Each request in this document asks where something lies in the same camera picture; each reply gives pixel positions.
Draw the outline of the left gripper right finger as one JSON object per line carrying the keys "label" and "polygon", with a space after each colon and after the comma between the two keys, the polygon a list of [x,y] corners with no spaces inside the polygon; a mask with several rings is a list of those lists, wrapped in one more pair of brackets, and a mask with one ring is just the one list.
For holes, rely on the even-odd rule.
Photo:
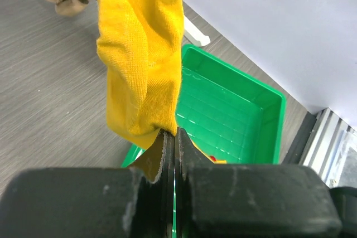
{"label": "left gripper right finger", "polygon": [[337,237],[326,185],[296,164],[216,164],[179,129],[177,237]]}

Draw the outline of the yellow sock with patch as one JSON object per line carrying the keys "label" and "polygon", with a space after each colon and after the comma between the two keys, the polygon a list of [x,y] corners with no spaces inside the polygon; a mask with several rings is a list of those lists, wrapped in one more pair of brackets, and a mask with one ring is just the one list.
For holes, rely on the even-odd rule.
{"label": "yellow sock with patch", "polygon": [[203,152],[195,143],[194,146],[196,147],[196,149],[201,152],[205,157],[207,157],[208,159],[210,159],[211,162],[213,162],[214,164],[227,164],[226,160],[219,160],[217,158],[215,158],[212,155],[208,155],[205,152]]}

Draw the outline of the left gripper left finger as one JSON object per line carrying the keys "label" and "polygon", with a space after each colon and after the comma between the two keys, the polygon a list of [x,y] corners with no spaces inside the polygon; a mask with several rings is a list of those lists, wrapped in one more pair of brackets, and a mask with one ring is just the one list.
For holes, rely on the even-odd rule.
{"label": "left gripper left finger", "polygon": [[174,138],[162,132],[125,168],[41,168],[1,198],[2,237],[171,237]]}

